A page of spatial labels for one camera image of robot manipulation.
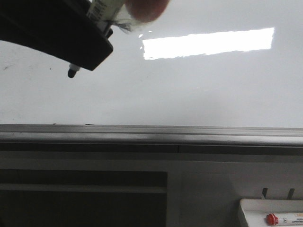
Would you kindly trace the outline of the blurred human fingers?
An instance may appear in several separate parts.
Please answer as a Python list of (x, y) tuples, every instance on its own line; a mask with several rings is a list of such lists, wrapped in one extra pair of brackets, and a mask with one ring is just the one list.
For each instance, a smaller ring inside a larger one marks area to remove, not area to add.
[(159, 18), (169, 0), (126, 0), (125, 7), (128, 13), (136, 20), (148, 23)]

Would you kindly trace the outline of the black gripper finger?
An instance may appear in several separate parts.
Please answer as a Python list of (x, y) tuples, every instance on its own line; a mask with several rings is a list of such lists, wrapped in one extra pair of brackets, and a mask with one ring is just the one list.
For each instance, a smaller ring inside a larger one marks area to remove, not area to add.
[(0, 39), (93, 71), (113, 51), (87, 16), (88, 0), (2, 0)]

